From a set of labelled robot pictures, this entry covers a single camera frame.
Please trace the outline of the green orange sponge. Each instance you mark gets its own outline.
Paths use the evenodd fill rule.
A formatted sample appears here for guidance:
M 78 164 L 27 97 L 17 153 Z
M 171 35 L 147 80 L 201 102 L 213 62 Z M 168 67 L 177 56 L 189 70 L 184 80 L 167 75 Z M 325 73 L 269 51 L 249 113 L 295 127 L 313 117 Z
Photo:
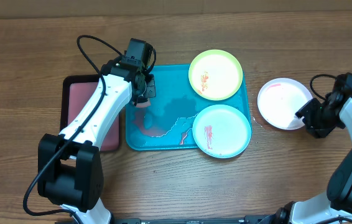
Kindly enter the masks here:
M 146 108 L 150 105 L 151 105 L 150 99 L 146 99 L 146 100 L 143 100 L 143 101 L 136 103 L 135 107 L 136 108 Z

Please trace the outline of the light blue plate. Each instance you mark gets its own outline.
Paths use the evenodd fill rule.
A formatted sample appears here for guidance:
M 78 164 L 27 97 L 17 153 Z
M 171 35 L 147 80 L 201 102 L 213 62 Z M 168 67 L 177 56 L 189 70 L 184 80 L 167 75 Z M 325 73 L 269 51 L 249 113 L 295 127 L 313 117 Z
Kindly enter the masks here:
M 229 159 L 244 152 L 252 130 L 240 110 L 228 105 L 212 105 L 197 114 L 192 134 L 196 145 L 205 154 Z

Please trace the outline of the white plate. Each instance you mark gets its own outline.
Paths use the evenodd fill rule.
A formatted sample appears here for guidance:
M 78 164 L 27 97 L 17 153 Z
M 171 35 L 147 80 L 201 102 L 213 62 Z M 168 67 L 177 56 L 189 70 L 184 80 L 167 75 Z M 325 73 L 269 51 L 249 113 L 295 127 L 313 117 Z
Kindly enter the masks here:
M 312 98 L 312 94 L 300 82 L 290 78 L 276 78 L 259 90 L 257 107 L 269 124 L 290 131 L 305 126 L 302 118 L 296 117 L 295 113 Z

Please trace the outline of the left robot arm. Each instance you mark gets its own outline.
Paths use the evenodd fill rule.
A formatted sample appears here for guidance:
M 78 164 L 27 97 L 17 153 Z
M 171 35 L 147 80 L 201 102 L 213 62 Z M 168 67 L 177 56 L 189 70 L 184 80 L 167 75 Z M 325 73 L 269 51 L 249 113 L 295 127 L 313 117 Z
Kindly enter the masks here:
M 38 146 L 38 174 L 31 183 L 41 197 L 59 205 L 77 223 L 111 223 L 101 193 L 100 149 L 114 120 L 128 104 L 155 95 L 153 64 L 146 56 L 120 56 L 100 71 L 86 105 L 58 135 L 45 134 Z

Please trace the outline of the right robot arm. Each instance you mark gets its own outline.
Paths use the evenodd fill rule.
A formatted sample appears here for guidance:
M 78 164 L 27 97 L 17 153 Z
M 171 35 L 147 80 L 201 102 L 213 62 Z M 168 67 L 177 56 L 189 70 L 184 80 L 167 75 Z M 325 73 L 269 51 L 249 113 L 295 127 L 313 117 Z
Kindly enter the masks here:
M 333 91 L 320 103 L 311 99 L 297 112 L 307 131 L 326 137 L 335 127 L 346 128 L 352 141 L 352 94 Z M 326 192 L 303 202 L 290 202 L 270 223 L 352 223 L 352 149 L 332 174 Z

